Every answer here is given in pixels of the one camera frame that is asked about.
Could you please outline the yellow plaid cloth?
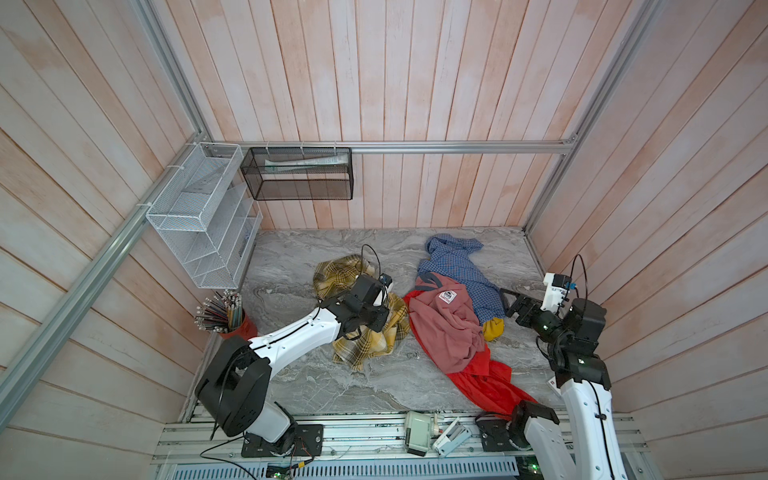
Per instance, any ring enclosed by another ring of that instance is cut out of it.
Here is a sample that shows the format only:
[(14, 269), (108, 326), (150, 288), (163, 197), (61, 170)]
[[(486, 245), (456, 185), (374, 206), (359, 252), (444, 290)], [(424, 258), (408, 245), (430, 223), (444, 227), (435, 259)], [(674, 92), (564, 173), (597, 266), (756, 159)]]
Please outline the yellow plaid cloth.
[[(373, 276), (375, 268), (359, 254), (319, 263), (313, 276), (316, 296), (325, 300), (341, 293), (353, 285), (361, 272)], [(362, 327), (359, 339), (352, 341), (342, 337), (332, 343), (334, 363), (362, 372), (366, 360), (391, 354), (395, 346), (408, 336), (411, 329), (404, 300), (395, 293), (389, 293), (387, 306), (389, 315), (381, 332)]]

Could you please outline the dusty pink cloth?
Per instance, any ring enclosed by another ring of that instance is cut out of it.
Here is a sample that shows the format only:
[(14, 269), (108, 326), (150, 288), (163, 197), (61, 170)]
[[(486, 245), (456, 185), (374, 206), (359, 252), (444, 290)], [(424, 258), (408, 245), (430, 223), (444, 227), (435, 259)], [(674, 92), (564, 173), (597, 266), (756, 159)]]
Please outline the dusty pink cloth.
[(487, 373), (490, 349), (465, 285), (421, 273), (409, 293), (408, 309), (414, 336), (440, 371)]

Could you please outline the blue checked cloth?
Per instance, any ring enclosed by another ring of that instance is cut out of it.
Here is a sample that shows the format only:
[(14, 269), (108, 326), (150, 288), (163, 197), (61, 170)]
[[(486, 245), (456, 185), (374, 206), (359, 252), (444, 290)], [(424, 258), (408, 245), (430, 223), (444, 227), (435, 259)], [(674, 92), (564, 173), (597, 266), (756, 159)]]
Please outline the blue checked cloth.
[(439, 274), (464, 285), (481, 325), (494, 318), (504, 317), (499, 288), (470, 259), (472, 253), (482, 248), (483, 244), (474, 238), (437, 234), (426, 241), (428, 258), (423, 259), (417, 267), (419, 275)]

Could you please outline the red cloth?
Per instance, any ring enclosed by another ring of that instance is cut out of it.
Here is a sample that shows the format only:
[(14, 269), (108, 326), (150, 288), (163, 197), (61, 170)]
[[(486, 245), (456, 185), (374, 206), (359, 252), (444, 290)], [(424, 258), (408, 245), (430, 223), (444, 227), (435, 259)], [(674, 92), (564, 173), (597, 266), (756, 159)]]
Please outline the red cloth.
[[(407, 307), (409, 293), (405, 297)], [(494, 360), (491, 357), (491, 351), (486, 374), (471, 374), (464, 371), (445, 375), (468, 400), (486, 412), (509, 417), (518, 404), (534, 400), (531, 395), (512, 383), (511, 367)]]

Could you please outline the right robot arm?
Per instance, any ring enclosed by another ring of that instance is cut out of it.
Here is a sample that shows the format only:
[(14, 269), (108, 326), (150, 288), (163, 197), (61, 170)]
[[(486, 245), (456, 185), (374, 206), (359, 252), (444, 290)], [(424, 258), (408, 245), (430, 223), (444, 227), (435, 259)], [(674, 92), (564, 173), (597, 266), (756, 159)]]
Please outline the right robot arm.
[(545, 479), (626, 479), (613, 420), (611, 380), (596, 354), (606, 310), (577, 298), (559, 316), (565, 290), (548, 286), (546, 294), (539, 301), (503, 289), (501, 301), (508, 317), (533, 330), (546, 345), (545, 357), (566, 407), (572, 440), (566, 444), (553, 409), (530, 401), (516, 407), (508, 424), (510, 440), (530, 446)]

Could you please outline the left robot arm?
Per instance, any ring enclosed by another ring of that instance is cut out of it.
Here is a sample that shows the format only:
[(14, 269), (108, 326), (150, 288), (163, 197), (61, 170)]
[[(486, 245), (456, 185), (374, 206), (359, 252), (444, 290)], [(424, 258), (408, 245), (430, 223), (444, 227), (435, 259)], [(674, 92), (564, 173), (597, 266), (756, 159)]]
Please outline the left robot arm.
[(380, 332), (389, 316), (392, 278), (360, 274), (352, 287), (321, 300), (288, 326), (244, 339), (223, 341), (195, 387), (194, 394), (229, 436), (259, 437), (281, 451), (294, 444), (296, 421), (266, 396), (270, 381), (308, 352), (361, 328)]

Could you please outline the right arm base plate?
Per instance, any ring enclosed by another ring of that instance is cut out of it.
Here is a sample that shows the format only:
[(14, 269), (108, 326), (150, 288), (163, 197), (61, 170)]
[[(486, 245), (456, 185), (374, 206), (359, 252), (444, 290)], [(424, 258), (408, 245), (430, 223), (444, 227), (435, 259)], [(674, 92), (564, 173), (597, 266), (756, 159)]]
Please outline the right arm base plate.
[(507, 419), (491, 414), (480, 414), (475, 418), (484, 452), (517, 451), (510, 437), (508, 423)]

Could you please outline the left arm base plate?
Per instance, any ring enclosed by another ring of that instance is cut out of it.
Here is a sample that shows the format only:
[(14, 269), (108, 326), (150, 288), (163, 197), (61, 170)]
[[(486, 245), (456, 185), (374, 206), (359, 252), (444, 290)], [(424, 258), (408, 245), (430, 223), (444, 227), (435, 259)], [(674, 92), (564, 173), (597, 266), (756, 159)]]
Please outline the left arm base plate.
[(320, 456), (323, 446), (324, 426), (297, 424), (288, 428), (275, 443), (258, 435), (246, 433), (241, 456), (243, 458), (287, 458), (293, 456)]

